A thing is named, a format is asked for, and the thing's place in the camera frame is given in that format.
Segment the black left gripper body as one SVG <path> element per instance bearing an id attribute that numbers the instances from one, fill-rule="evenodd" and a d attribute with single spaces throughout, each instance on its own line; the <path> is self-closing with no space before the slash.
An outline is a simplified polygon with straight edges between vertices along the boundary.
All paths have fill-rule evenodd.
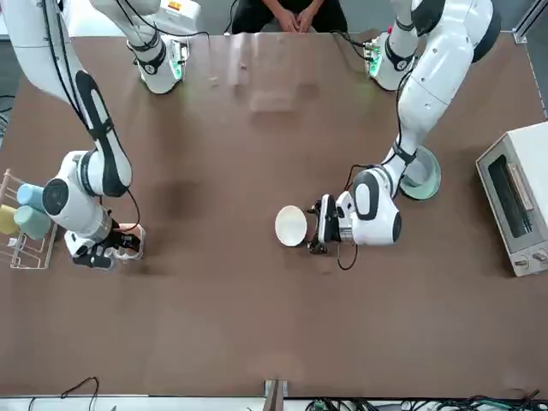
<path id="1" fill-rule="evenodd" d="M 335 198 L 324 194 L 316 203 L 322 205 L 321 213 L 317 217 L 315 236 L 322 244 L 341 242 L 339 220 Z"/>

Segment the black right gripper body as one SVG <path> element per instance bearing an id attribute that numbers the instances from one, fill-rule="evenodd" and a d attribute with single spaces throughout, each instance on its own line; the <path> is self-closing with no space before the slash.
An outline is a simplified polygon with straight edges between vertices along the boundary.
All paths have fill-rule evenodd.
<path id="1" fill-rule="evenodd" d="M 118 223 L 116 220 L 112 220 L 112 227 L 104 240 L 104 246 L 116 250 L 139 252 L 141 246 L 140 225 L 138 223 Z"/>

